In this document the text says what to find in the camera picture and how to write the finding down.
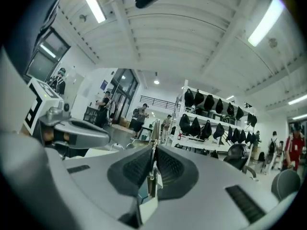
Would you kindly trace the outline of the black office chair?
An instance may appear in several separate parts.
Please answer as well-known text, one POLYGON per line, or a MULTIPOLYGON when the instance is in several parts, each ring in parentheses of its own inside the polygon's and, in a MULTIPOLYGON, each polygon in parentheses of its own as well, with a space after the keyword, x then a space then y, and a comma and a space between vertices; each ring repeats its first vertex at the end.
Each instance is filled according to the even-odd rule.
POLYGON ((243 143, 233 144, 223 161, 232 165, 240 170, 242 173, 247 174, 250 172, 253 179, 256 179, 256 172, 249 167, 249 161, 251 157, 251 149, 249 146, 243 143))

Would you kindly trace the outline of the grey chair back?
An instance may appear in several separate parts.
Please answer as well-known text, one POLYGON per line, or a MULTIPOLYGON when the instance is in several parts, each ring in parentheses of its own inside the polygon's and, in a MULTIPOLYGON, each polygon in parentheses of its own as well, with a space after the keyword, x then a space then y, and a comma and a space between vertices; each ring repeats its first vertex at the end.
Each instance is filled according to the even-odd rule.
POLYGON ((301 180, 296 171, 287 169, 277 174, 272 182, 271 192, 282 201, 300 189, 301 180))

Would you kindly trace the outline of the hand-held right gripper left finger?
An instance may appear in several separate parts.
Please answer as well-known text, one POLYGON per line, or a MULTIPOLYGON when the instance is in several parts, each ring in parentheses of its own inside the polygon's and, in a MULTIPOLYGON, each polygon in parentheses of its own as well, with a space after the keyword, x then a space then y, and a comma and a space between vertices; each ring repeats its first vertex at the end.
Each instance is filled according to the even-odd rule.
POLYGON ((146 146, 64 161, 81 191, 112 218, 133 227, 154 211, 143 175, 151 153, 146 146))

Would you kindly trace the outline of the black framed glass door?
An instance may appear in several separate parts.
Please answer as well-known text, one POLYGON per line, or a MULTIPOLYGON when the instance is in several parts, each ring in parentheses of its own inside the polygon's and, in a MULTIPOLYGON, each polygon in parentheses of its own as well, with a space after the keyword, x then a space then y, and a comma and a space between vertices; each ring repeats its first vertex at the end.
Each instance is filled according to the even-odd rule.
POLYGON ((131 69, 118 69, 108 86, 112 100, 115 102, 113 123, 119 124, 125 118, 133 95, 139 83, 131 69))

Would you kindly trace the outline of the person's torso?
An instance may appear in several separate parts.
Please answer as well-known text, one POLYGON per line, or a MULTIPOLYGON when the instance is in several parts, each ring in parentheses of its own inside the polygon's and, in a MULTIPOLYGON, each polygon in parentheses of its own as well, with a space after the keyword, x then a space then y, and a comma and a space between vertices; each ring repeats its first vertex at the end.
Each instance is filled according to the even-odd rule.
POLYGON ((15 70, 23 76, 41 37, 53 24, 59 0, 31 0, 4 41, 15 70))

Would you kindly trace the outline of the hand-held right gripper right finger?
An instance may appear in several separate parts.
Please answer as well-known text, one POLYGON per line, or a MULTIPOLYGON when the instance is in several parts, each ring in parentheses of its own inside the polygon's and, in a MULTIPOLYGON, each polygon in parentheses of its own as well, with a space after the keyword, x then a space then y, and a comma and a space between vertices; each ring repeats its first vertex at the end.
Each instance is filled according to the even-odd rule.
POLYGON ((276 197, 227 162, 158 146, 163 180, 153 230, 265 230, 276 197))

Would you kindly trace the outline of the black railing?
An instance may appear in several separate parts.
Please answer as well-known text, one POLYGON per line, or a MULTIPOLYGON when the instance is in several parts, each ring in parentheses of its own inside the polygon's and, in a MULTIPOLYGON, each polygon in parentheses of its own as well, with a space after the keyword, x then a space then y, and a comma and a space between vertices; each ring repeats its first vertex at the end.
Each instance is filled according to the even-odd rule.
POLYGON ((148 104, 149 106, 160 107, 160 108, 168 109, 168 110, 172 110, 177 106, 173 102, 160 100, 160 99, 156 99, 156 98, 144 96, 144 95, 141 95, 140 103, 144 103, 144 104, 148 104))

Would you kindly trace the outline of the row of black bags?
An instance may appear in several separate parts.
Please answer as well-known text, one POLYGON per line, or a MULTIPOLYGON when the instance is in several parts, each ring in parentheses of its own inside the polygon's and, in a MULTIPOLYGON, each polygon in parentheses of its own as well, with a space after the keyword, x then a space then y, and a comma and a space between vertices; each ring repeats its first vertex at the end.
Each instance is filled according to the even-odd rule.
MULTIPOLYGON (((204 96, 200 93, 197 93, 193 95, 189 90, 185 94, 185 105, 187 107, 191 107, 192 105, 198 106, 200 103, 204 102, 203 109, 206 111, 209 111, 213 105, 214 105, 214 100, 211 95, 207 97, 206 100, 204 100, 204 96)), ((252 127, 255 128, 255 125, 257 123, 257 117, 255 115, 248 115, 248 124, 250 124, 252 127)), ((195 119, 192 123, 192 125, 189 124, 189 120, 187 118, 181 118, 180 120, 180 128, 185 134, 191 134, 192 136, 201 134, 200 138, 208 138, 209 135, 211 134, 208 129, 211 129, 211 126, 204 127, 201 129, 198 121, 195 119)), ((234 132, 229 129, 229 133, 227 138, 231 139, 233 144, 237 143, 246 143, 246 144, 253 144, 255 141, 255 134, 253 135, 248 135, 246 136, 244 132, 239 134, 237 130, 234 132)))

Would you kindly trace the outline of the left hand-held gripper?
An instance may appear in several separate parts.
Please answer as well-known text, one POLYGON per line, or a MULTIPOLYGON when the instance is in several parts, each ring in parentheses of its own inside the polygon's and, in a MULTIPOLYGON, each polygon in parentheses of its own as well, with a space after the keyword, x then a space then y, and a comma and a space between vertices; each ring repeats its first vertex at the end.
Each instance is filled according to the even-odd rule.
POLYGON ((24 134, 35 138, 44 147, 57 150, 63 160, 72 157, 72 149, 99 148, 110 142, 110 135, 104 129, 84 120, 70 119, 65 113, 63 99, 47 83, 32 78, 27 86, 36 100, 24 120, 24 134), (42 135, 47 127, 68 133, 69 142, 45 142, 42 135))

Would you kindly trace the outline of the white shelf rack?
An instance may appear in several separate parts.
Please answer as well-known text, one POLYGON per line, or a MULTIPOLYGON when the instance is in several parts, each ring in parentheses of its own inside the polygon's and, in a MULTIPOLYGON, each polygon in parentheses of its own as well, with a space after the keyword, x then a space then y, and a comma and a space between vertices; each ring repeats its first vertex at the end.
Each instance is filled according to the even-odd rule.
POLYGON ((254 115, 254 112, 248 110, 243 105, 236 104, 231 98, 225 99, 213 93, 198 90, 190 85, 189 80, 185 80, 182 93, 175 102, 172 118, 172 121, 176 122, 175 133, 173 135, 169 134, 167 140, 171 142, 172 147, 179 145, 180 148, 193 152, 205 149, 210 152, 216 151, 223 154, 233 145, 231 139, 227 138, 229 129, 233 132, 237 130, 239 134, 244 132, 246 136, 256 133, 255 128, 248 124, 249 114, 254 115), (198 106, 192 105, 187 107, 185 105, 185 94, 188 90, 193 95, 197 93, 202 94, 204 100, 211 95, 214 100, 213 107, 209 111, 204 110, 204 102, 198 106), (190 125, 196 119, 201 129, 211 126, 211 129, 208 129, 211 133, 209 137, 201 139, 201 134, 195 136, 185 134, 179 125, 183 117, 189 120, 190 125))

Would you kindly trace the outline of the black framed window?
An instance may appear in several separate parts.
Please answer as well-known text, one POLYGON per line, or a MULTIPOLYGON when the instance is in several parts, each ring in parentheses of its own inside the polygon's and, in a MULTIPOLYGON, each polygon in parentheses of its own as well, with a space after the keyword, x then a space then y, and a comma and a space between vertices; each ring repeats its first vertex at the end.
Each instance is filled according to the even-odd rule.
POLYGON ((69 48, 69 44, 54 28, 48 29, 35 47, 31 61, 24 74, 24 80, 29 82, 33 77, 41 81, 47 80, 69 48))

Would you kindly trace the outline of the person's left hand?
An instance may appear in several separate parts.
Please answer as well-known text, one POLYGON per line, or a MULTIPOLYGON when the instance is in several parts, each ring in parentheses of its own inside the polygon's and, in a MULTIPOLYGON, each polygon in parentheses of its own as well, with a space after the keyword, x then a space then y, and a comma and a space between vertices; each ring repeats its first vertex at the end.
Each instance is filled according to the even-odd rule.
POLYGON ((68 133, 64 133, 62 131, 55 130, 53 128, 47 127, 43 131, 43 140, 45 142, 53 142, 53 141, 66 141, 69 142, 70 136, 68 133))

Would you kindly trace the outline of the person's left forearm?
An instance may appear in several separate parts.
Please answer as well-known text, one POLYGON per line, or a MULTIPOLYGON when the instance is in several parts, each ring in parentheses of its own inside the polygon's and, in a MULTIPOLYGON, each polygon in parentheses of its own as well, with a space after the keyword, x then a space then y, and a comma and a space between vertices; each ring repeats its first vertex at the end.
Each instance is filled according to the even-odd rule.
POLYGON ((0 50, 0 132, 19 132, 36 100, 12 64, 4 47, 0 50))

